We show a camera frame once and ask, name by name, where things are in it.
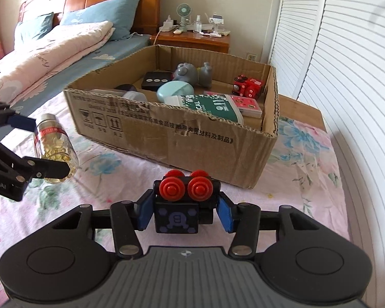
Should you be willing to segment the clear bottle of yellow capsules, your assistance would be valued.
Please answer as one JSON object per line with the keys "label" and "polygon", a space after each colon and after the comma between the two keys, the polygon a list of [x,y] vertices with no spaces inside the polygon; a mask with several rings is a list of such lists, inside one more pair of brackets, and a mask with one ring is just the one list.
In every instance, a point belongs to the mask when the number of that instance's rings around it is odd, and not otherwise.
{"label": "clear bottle of yellow capsules", "polygon": [[34,133],[34,149],[36,157],[53,161],[66,162],[70,172],[66,178],[45,180],[52,184],[58,184],[72,178],[79,166],[79,161],[73,145],[54,114],[45,113],[37,123]]}

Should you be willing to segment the black cube toy red knobs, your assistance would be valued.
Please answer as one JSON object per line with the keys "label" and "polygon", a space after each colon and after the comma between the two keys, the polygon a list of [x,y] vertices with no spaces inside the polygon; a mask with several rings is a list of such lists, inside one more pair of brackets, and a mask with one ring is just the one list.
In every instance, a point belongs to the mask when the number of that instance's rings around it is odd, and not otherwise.
{"label": "black cube toy red knobs", "polygon": [[189,176],[170,170],[153,183],[153,214],[159,234],[196,234],[213,224],[221,183],[203,170]]}

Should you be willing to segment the red toy block car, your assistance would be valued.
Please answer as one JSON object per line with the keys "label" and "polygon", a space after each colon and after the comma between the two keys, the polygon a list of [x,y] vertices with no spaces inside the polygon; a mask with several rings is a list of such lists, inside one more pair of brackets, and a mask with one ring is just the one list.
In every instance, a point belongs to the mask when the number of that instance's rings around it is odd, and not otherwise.
{"label": "red toy block car", "polygon": [[241,74],[234,78],[232,94],[239,97],[259,99],[264,83],[261,80],[248,78]]}

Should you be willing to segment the light blue oval case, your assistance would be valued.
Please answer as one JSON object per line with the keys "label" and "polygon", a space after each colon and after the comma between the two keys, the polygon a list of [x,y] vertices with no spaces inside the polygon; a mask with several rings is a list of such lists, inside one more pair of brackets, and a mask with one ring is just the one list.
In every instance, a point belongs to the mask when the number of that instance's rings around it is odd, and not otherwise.
{"label": "light blue oval case", "polygon": [[156,92],[159,102],[164,102],[165,97],[176,95],[193,95],[194,87],[185,81],[168,81],[164,83]]}

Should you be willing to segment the black digital timer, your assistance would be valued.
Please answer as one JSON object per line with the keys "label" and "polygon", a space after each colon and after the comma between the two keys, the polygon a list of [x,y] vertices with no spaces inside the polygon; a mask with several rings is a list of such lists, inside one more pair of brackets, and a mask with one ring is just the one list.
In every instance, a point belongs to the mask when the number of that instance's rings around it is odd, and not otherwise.
{"label": "black digital timer", "polygon": [[164,83],[171,81],[173,79],[172,72],[147,72],[141,83],[141,88],[143,90],[149,90],[156,92]]}

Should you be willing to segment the grey cat figurine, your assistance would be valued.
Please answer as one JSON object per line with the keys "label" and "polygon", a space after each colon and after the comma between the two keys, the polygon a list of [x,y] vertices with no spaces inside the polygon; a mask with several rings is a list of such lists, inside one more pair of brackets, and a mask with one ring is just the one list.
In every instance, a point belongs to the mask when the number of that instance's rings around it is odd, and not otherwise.
{"label": "grey cat figurine", "polygon": [[180,63],[172,74],[173,81],[185,81],[192,86],[210,88],[212,86],[213,68],[208,62],[197,68],[191,63]]}

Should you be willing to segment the clear plastic card case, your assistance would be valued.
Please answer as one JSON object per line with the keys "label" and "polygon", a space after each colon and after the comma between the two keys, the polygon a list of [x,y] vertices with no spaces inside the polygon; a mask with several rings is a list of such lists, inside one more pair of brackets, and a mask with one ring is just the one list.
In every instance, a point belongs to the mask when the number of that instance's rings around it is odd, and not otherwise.
{"label": "clear plastic card case", "polygon": [[261,110],[256,99],[252,99],[249,97],[241,97],[241,96],[236,96],[236,95],[222,94],[222,93],[206,91],[206,90],[204,91],[204,94],[205,95],[221,95],[224,97],[229,96],[243,116],[251,117],[251,118],[261,118],[262,117],[262,110]]}

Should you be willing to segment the black glossy computer mouse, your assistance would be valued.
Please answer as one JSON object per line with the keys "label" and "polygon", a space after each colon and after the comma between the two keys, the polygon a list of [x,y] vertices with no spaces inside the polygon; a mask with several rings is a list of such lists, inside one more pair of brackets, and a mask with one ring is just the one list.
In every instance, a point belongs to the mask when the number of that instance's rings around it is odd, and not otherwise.
{"label": "black glossy computer mouse", "polygon": [[128,91],[136,91],[137,92],[137,88],[133,84],[127,84],[127,83],[118,85],[114,89],[120,90],[120,91],[125,91],[125,92],[128,92]]}

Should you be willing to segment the blue bed sheet mattress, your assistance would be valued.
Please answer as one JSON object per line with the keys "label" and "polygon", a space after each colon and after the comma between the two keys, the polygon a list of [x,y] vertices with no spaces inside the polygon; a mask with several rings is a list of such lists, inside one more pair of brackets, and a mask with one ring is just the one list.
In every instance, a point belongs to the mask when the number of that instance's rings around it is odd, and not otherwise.
{"label": "blue bed sheet mattress", "polygon": [[150,36],[134,34],[125,40],[109,41],[100,49],[88,54],[65,70],[44,81],[24,98],[16,100],[12,107],[29,116],[48,100],[60,94],[65,87],[93,70],[119,61],[149,45]]}

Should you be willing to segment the brown cardboard box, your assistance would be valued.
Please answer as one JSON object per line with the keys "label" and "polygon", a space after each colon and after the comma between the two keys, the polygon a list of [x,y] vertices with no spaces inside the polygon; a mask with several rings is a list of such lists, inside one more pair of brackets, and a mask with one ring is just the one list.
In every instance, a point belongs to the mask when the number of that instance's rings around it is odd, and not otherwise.
{"label": "brown cardboard box", "polygon": [[[242,124],[183,107],[110,95],[122,84],[140,86],[148,72],[173,72],[180,63],[213,69],[212,89],[230,92],[245,75],[263,82],[260,118]],[[220,181],[256,186],[278,135],[280,101],[273,66],[202,49],[154,45],[92,71],[64,89],[77,132],[120,152],[188,171],[204,170]]]}

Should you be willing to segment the green white packet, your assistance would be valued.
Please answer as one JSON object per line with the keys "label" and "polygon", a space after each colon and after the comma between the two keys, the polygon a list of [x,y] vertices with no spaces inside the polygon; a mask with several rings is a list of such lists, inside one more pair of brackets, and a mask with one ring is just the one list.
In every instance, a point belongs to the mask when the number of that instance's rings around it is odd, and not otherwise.
{"label": "green white packet", "polygon": [[218,118],[243,124],[244,119],[229,95],[175,95],[164,98],[164,103],[175,107],[208,113]]}

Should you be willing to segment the wooden nightstand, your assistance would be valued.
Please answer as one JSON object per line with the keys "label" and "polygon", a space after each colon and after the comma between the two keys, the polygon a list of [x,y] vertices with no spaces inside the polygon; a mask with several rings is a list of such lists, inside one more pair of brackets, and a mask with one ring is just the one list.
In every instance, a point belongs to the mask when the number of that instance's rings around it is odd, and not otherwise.
{"label": "wooden nightstand", "polygon": [[210,37],[194,32],[174,34],[173,32],[162,32],[150,36],[151,45],[165,45],[172,47],[185,47],[203,49],[212,52],[229,53],[229,36]]}

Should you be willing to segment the white power strip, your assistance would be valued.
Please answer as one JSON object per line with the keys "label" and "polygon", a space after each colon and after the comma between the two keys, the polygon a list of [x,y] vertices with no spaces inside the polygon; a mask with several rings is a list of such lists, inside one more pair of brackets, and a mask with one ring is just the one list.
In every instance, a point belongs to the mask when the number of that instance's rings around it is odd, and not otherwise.
{"label": "white power strip", "polygon": [[175,29],[174,20],[171,18],[170,15],[167,16],[167,19],[163,22],[162,26],[160,27],[160,32],[170,32]]}

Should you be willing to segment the clear spray bottle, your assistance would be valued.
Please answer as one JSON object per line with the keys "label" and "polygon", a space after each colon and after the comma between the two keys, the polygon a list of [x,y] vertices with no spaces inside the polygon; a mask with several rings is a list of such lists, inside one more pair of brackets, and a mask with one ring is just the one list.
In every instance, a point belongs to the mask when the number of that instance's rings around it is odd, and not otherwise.
{"label": "clear spray bottle", "polygon": [[202,32],[202,23],[201,23],[201,16],[197,15],[196,20],[194,22],[193,31],[195,33],[201,33]]}

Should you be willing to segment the small green desk fan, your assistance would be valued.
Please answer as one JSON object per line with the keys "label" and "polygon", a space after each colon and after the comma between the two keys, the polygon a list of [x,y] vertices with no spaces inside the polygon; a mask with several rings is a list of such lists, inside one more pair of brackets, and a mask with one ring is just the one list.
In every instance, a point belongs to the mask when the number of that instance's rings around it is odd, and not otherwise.
{"label": "small green desk fan", "polygon": [[192,9],[187,3],[182,3],[177,6],[176,12],[180,17],[179,30],[182,32],[187,31],[187,18],[190,16],[191,11]]}

